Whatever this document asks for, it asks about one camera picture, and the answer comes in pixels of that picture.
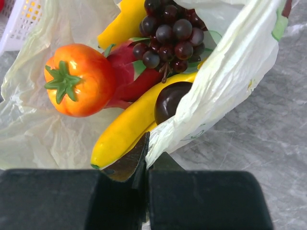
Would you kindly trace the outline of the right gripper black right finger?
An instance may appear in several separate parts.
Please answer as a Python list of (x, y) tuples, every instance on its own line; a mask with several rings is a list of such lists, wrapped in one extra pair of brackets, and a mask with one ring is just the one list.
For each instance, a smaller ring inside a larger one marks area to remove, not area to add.
[(153, 230), (271, 230), (256, 177), (246, 171), (185, 170), (163, 153), (148, 171)]

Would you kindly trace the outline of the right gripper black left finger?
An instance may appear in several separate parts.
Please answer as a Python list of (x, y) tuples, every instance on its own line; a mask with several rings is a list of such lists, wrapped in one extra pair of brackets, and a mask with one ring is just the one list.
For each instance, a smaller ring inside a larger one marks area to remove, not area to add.
[(10, 169), (0, 175), (3, 230), (140, 230), (146, 221), (145, 133), (103, 170)]

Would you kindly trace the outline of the yellow fake banana bunch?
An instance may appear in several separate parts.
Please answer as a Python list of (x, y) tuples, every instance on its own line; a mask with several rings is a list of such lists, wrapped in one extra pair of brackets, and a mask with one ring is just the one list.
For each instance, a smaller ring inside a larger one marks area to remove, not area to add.
[(128, 152), (145, 130), (154, 123), (154, 106), (161, 90), (177, 82), (194, 82), (196, 74), (193, 72), (174, 75), (165, 83), (153, 86), (125, 109), (105, 129), (94, 145), (91, 166), (103, 169)]

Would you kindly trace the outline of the dark purple fake plum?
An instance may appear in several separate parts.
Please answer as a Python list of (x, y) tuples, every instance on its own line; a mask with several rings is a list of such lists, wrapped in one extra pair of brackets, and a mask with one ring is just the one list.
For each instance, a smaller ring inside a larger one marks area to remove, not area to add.
[(155, 122), (158, 125), (175, 115), (180, 100), (190, 91), (191, 87), (191, 82), (180, 81), (161, 90), (154, 108)]

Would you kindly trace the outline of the pink fake dragon fruit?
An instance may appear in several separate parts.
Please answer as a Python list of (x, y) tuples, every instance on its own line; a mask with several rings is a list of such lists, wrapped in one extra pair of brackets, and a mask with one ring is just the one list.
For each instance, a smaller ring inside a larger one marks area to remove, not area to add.
[(136, 59), (134, 45), (132, 40), (128, 40), (107, 56), (114, 69), (117, 88), (106, 108), (128, 108), (163, 78), (162, 73), (146, 68), (141, 60)]

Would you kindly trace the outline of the orange fake persimmon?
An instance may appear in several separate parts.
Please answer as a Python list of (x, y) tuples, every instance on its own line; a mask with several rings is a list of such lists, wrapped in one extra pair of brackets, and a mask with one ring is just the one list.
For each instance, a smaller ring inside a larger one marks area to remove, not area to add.
[(45, 89), (56, 110), (87, 117), (102, 110), (117, 87), (107, 58), (83, 44), (59, 47), (44, 68)]

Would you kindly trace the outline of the dark purple fake grapes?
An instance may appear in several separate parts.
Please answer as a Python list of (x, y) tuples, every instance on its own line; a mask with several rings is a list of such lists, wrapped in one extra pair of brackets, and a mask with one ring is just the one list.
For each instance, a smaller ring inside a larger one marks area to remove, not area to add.
[(162, 82), (201, 61), (207, 27), (194, 9), (185, 9), (173, 0), (147, 0), (144, 8), (147, 15), (140, 32), (145, 40), (132, 50), (137, 60), (161, 74)]

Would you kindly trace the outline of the yellow fake mango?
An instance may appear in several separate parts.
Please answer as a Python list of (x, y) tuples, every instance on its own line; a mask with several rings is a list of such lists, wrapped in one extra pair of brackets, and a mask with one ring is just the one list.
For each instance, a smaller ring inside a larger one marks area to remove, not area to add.
[(97, 37), (98, 46), (105, 50), (111, 44), (117, 46), (133, 37), (141, 37), (139, 25), (147, 15), (144, 0), (122, 0), (118, 3), (119, 15)]

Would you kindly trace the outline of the red fake apple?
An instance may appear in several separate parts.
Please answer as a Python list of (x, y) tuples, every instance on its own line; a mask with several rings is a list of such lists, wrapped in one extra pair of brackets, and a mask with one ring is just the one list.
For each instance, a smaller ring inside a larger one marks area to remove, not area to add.
[(2, 11), (5, 4), (5, 0), (0, 0), (0, 11)]

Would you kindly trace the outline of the white plastic basket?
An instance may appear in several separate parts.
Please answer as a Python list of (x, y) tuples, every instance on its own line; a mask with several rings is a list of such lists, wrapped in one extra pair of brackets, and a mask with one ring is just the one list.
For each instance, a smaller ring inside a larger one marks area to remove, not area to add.
[(19, 51), (42, 15), (41, 0), (5, 0), (0, 11), (0, 53)]

